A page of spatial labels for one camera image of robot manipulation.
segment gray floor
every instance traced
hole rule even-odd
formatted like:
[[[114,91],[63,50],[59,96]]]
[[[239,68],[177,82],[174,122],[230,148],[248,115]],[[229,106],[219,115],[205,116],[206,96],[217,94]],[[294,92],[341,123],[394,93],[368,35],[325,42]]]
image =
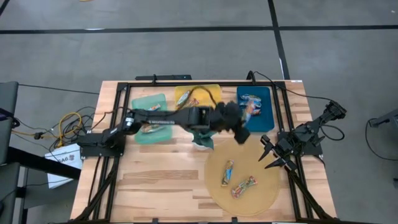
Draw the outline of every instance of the gray floor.
[[[274,2],[280,26],[398,24],[396,0]],[[0,17],[0,30],[271,24],[265,0],[10,0]],[[398,190],[392,178],[398,177],[398,163],[380,160],[368,150],[364,127],[369,118],[398,108],[398,30],[281,35],[291,79],[303,80],[307,94],[333,98],[348,110],[344,120],[335,122],[346,139],[322,144],[338,216],[396,223]],[[72,90],[98,92],[102,80],[153,73],[237,79],[259,70],[282,78],[273,31],[0,35],[0,49],[0,82]],[[16,116],[47,128],[65,113],[95,106],[96,100],[96,95],[21,86]],[[318,116],[326,102],[309,101],[313,116]],[[396,132],[389,125],[370,129],[369,140],[378,153],[398,158]],[[35,154],[46,153],[15,137],[11,142]],[[31,209],[28,223],[66,221],[72,202],[69,198]]]

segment white paper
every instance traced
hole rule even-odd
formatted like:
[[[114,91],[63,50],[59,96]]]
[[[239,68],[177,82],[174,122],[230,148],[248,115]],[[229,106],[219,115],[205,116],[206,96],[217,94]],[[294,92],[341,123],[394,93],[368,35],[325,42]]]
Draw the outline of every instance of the white paper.
[[[53,161],[59,161],[65,165],[75,167],[77,169],[81,169],[83,166],[83,162],[80,159],[80,146],[78,144],[72,144],[69,146],[61,147],[59,149],[56,149],[51,153],[47,153],[45,155],[46,159],[51,159]],[[67,182],[71,181],[71,178],[66,178],[54,174],[47,174],[47,177],[49,179],[49,188],[54,189],[56,187],[59,187],[63,184],[66,184]]]

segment round wooden board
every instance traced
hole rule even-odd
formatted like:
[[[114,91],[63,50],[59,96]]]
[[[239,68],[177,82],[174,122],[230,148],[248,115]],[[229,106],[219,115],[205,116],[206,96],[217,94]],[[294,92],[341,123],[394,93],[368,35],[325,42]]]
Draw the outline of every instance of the round wooden board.
[[[274,157],[272,153],[258,162],[264,152],[260,136],[251,135],[242,145],[234,139],[216,145],[205,164],[205,183],[213,200],[224,210],[237,216],[258,215],[267,210],[279,193],[279,167],[264,169]],[[221,186],[225,165],[234,160],[231,180],[226,187]],[[231,195],[231,189],[253,176],[258,184],[250,187],[240,198]]]

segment wooden table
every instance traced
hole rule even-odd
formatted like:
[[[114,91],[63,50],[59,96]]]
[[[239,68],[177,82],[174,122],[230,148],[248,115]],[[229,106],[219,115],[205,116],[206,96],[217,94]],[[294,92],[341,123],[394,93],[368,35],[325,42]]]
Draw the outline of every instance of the wooden table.
[[[94,123],[97,123],[106,111],[112,111],[116,95],[116,81],[105,81],[98,98]],[[286,87],[297,93],[305,94],[302,82],[286,81]],[[174,87],[132,87],[130,101],[134,98],[164,93],[167,106],[174,109]],[[236,87],[222,87],[222,100],[236,101]],[[283,99],[278,93],[285,127],[288,127]],[[294,125],[312,119],[306,98],[288,92]],[[272,110],[275,116],[274,102]],[[95,132],[109,127],[111,116],[107,115]],[[278,125],[268,132],[272,142],[276,142]],[[219,144],[232,135],[222,132],[213,136]],[[230,222],[234,215],[223,211],[210,197],[204,183],[204,163],[209,152],[197,151],[193,147],[192,135],[178,126],[173,126],[173,138],[167,142],[153,145],[138,145],[134,136],[127,137],[126,149],[121,158],[116,192],[111,215],[112,222],[151,222],[159,218],[160,222]],[[89,158],[83,163],[80,181],[73,204],[71,218],[77,217],[87,206],[91,182],[97,158]],[[312,156],[302,157],[305,177],[309,191],[318,203],[331,216],[335,208],[331,197],[328,180],[322,163]],[[101,166],[94,184],[98,186]],[[280,170],[281,190],[270,209],[255,217],[238,217],[240,221],[294,221],[294,211],[290,196],[287,173]],[[302,217],[305,217],[302,195],[297,189]],[[108,193],[102,199],[100,218],[104,217]]]

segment green cloth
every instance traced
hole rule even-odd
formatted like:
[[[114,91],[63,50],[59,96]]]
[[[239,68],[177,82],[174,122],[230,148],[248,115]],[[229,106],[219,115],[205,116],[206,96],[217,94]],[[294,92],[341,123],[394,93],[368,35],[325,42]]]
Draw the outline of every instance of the green cloth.
[[[199,146],[205,146],[214,149],[214,142],[212,140],[212,135],[216,134],[214,131],[196,131],[192,129],[186,129],[189,133],[193,134],[192,142],[198,144]]]

